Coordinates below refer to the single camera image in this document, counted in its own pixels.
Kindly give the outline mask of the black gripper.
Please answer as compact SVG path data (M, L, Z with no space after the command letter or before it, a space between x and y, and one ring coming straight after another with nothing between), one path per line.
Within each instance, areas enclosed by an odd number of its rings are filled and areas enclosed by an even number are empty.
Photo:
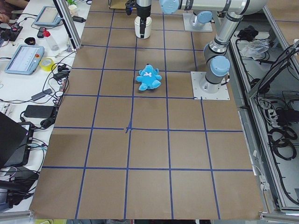
M145 34L146 18L150 17L151 0L136 0L137 15L140 17L140 34Z

